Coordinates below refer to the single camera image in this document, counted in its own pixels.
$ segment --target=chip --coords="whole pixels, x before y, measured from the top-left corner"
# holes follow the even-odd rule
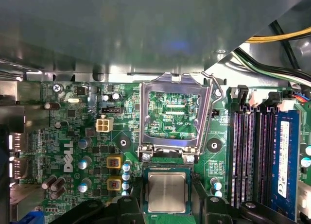
[[[68,131],[67,136],[68,137],[74,137],[74,131]]]
[[[110,196],[110,197],[115,197],[115,196],[117,196],[116,191],[109,191],[109,196]]]
[[[112,92],[114,89],[113,85],[108,85],[107,91]]]
[[[93,147],[92,152],[94,154],[98,154],[99,153],[99,147]]]
[[[93,137],[95,136],[95,129],[94,128],[86,128],[86,137]]]
[[[102,195],[103,195],[103,196],[107,196],[107,195],[108,195],[108,190],[104,189],[104,190],[102,191]]]
[[[184,172],[148,173],[148,212],[185,213],[185,180]]]
[[[100,189],[94,189],[93,190],[93,196],[100,196],[101,195],[101,190]]]
[[[101,152],[102,153],[108,153],[108,146],[102,146],[101,147]]]
[[[75,117],[76,116],[76,111],[75,110],[68,110],[67,116],[68,117]]]
[[[114,154],[116,151],[115,147],[109,147],[109,153]]]
[[[93,174],[100,174],[101,169],[100,168],[94,168]]]
[[[109,174],[109,169],[107,167],[102,167],[102,174]]]
[[[118,169],[109,169],[109,174],[110,175],[118,175],[119,174],[119,170]]]
[[[76,87],[76,94],[77,95],[85,95],[86,94],[86,89],[84,87]]]

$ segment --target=screw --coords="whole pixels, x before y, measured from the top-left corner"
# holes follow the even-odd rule
[[[211,200],[212,202],[219,202],[219,199],[218,199],[217,197],[212,197],[210,200]]]
[[[126,146],[126,141],[125,140],[121,140],[120,144],[121,144],[121,146]]]
[[[222,94],[221,94],[221,92],[220,92],[219,89],[215,89],[215,90],[214,90],[214,95],[218,98],[218,97],[220,97]]]
[[[194,155],[187,155],[186,160],[188,163],[193,163],[195,160]]]
[[[141,159],[142,159],[143,162],[149,162],[151,160],[151,155],[147,154],[147,153],[144,153],[144,154],[142,154]]]
[[[61,85],[59,85],[59,84],[54,84],[53,85],[53,91],[54,92],[60,92],[61,90],[62,90]]]
[[[249,207],[249,208],[255,208],[256,205],[254,205],[253,203],[250,203],[250,202],[247,202],[246,204],[246,207]]]
[[[217,143],[212,143],[212,149],[216,149],[218,147]]]
[[[223,50],[223,49],[218,49],[215,52],[218,53],[218,54],[225,54],[227,51]]]

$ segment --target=cable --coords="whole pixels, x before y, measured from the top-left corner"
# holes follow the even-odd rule
[[[302,97],[300,95],[295,94],[295,95],[293,95],[293,97],[295,97],[297,100],[299,100],[302,103],[308,102],[308,100],[306,100],[304,97]]]
[[[267,72],[274,72],[274,73],[281,73],[285,75],[290,75],[293,77],[299,77],[304,80],[308,80],[311,82],[311,75],[301,71],[301,70],[293,70],[293,69],[287,69],[287,68],[280,68],[280,67],[275,67],[275,66],[269,66],[269,65],[264,65],[256,61],[253,57],[251,57],[249,54],[244,52],[241,48],[237,48],[234,51],[239,57],[253,65],[254,67],[267,71]]]
[[[304,38],[308,38],[311,36],[311,33],[306,33],[306,34],[302,34],[300,36],[295,36],[295,37],[291,37],[291,38],[285,38],[285,39],[280,39],[280,40],[276,40],[273,42],[280,42],[280,41],[293,41],[293,40],[300,40],[300,39],[304,39]]]
[[[278,34],[284,34],[284,31],[282,30],[281,26],[277,22],[277,20],[273,21],[270,24],[271,29],[274,31],[276,35]],[[293,67],[293,69],[300,69],[300,66],[298,64],[297,58],[293,52],[293,49],[288,41],[281,41],[281,45],[284,48],[286,55]]]
[[[275,34],[282,34],[284,35],[284,31],[282,30],[280,24],[278,23],[277,20],[273,21],[271,24],[270,24],[270,27],[271,29],[274,31]],[[286,52],[286,55],[293,67],[293,69],[296,69],[296,70],[301,70],[300,66],[299,66],[299,63],[297,61],[297,58],[293,52],[293,49],[290,45],[290,43],[288,41],[280,41],[282,47],[284,48],[285,52]],[[310,94],[310,87],[307,87],[305,85],[301,85],[301,92],[308,98],[311,98],[311,94]]]
[[[307,33],[311,33],[311,27],[308,27],[304,30],[288,33],[288,34],[282,34],[282,35],[275,35],[275,36],[254,36],[249,38],[246,42],[247,43],[267,43],[267,42],[275,42],[282,39],[288,39],[296,36],[301,36]]]
[[[311,76],[302,71],[263,65],[254,60],[241,48],[237,48],[233,52],[233,56],[252,72],[257,72],[278,79],[294,82],[294,84],[304,84],[311,87]]]

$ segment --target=capacitor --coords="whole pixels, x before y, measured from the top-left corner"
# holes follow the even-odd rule
[[[307,148],[306,148],[306,154],[308,156],[311,156],[311,145],[309,145]]]
[[[122,196],[129,196],[130,193],[129,193],[128,191],[123,191],[123,192],[121,193],[121,195],[122,195]]]
[[[131,178],[131,175],[130,175],[130,173],[128,173],[128,172],[126,172],[126,173],[124,173],[124,174],[122,175],[123,181],[129,181],[130,178]]]
[[[303,155],[306,153],[307,146],[308,145],[304,142],[300,143],[300,146],[299,146],[300,155]]]
[[[124,172],[129,172],[131,170],[132,162],[130,160],[126,160],[122,166],[122,170]]]
[[[303,167],[309,167],[311,166],[311,159],[308,158],[308,157],[304,157],[303,159],[300,160],[300,164],[303,166]]]
[[[112,99],[114,101],[120,101],[120,100],[122,100],[122,95],[120,93],[113,93],[112,94]]]
[[[111,95],[110,95],[110,94],[104,94],[104,95],[102,96],[102,100],[103,100],[104,102],[110,101],[110,100],[111,100]]]
[[[46,109],[46,110],[59,110],[60,104],[59,103],[46,102],[44,104],[44,109]]]
[[[222,184],[217,178],[211,178],[210,184],[213,186],[215,190],[222,189]]]
[[[51,175],[47,180],[45,180],[41,187],[46,190],[48,189],[55,181],[57,180],[57,177],[55,175]]]
[[[61,122],[56,122],[55,124],[54,124],[54,127],[56,128],[56,129],[61,129],[61,128],[67,128],[68,127],[68,122],[67,121],[61,121]]]
[[[122,189],[123,190],[128,190],[130,189],[130,184],[128,182],[123,182],[122,183]]]
[[[52,192],[50,194],[51,200],[56,200],[58,197],[60,197],[62,194],[64,194],[65,191],[66,191],[66,189],[64,187],[60,187],[59,190]]]
[[[52,185],[51,185],[51,191],[57,191],[60,189],[61,186],[65,184],[64,178],[58,178]]]
[[[84,170],[91,164],[92,164],[92,159],[88,156],[84,156],[81,160],[79,160],[78,168],[81,170]]]
[[[217,191],[215,188],[211,188],[209,190],[210,194],[212,194],[213,196],[218,196],[218,197],[222,197],[223,193],[221,191]]]
[[[92,139],[88,137],[82,138],[78,141],[78,146],[82,150],[86,149],[87,147],[90,147],[91,145],[92,145]]]
[[[91,185],[92,181],[90,179],[83,179],[78,186],[78,191],[84,193],[91,187]]]

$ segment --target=yellow wire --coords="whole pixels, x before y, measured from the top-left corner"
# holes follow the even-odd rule
[[[311,27],[308,27],[304,30],[288,33],[288,34],[282,34],[282,35],[275,35],[275,36],[254,36],[249,38],[246,43],[269,43],[269,42],[275,42],[282,39],[288,39],[295,36],[300,36],[303,34],[307,34],[311,32]]]

